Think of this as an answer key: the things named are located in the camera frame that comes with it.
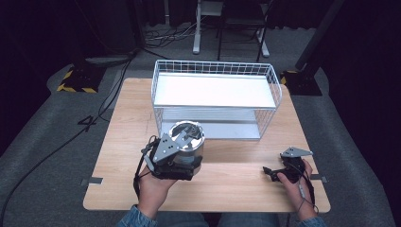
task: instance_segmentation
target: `finger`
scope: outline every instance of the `finger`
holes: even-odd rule
[[[144,169],[142,169],[142,171],[141,171],[141,173],[139,175],[145,174],[145,173],[147,173],[149,171],[150,170],[149,170],[148,166],[145,166]]]
[[[291,183],[284,173],[277,173],[277,177],[280,179],[280,182],[284,185],[284,187],[287,187],[287,185]]]
[[[303,161],[304,161],[304,164],[305,164],[306,174],[307,174],[308,177],[310,177],[310,175],[312,174],[313,168],[312,168],[312,166],[310,165],[310,163],[307,160],[303,159]]]
[[[163,180],[165,181],[165,184],[170,188],[172,185],[174,185],[178,180]]]

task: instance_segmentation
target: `metal cylinder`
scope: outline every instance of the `metal cylinder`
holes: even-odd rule
[[[180,151],[174,158],[175,163],[193,165],[199,159],[202,159],[205,137],[200,123],[192,121],[177,122],[168,132],[168,135],[179,144]]]

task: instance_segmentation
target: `wooden table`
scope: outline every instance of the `wooden table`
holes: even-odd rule
[[[99,153],[83,206],[89,210],[129,210],[138,202],[132,187],[140,150],[157,127],[150,99],[151,79],[126,79]],[[161,210],[199,212],[292,212],[284,187],[272,182],[262,166],[283,168],[279,153],[289,147],[309,150],[288,90],[260,141],[207,140],[200,172],[178,181]],[[318,173],[312,156],[305,157]],[[328,212],[322,181],[312,181],[316,205]]]

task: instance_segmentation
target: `white wire basket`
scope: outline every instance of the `white wire basket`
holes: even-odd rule
[[[189,120],[207,139],[259,140],[282,91],[268,63],[158,60],[151,99],[159,136]]]

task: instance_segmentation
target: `gray carpet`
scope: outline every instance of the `gray carpet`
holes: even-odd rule
[[[294,69],[314,30],[269,30],[268,59],[277,74]],[[199,55],[192,54],[193,38],[150,49],[173,60],[215,61],[216,31],[202,33]],[[256,50],[224,56],[222,61],[254,61]],[[126,77],[151,78],[154,62],[160,59],[140,52],[128,68]],[[51,97],[32,116],[6,153],[0,158],[0,201],[37,162],[68,141],[83,126],[77,123],[88,115],[96,116],[119,77],[122,66],[108,68],[98,94],[56,92],[67,72],[66,65],[47,82]],[[321,214],[329,226],[395,226],[382,185],[366,164],[352,138],[342,125],[328,93],[328,82],[321,70],[316,75],[323,96],[293,96],[307,142],[315,152],[317,167],[328,180],[324,185],[331,210]],[[113,104],[104,118],[110,119]],[[126,211],[88,211],[82,206],[88,179],[96,164],[108,122],[98,120],[47,161],[19,186],[12,196],[4,226],[114,226]],[[287,214],[279,215],[285,226]],[[291,216],[295,226],[296,216]]]

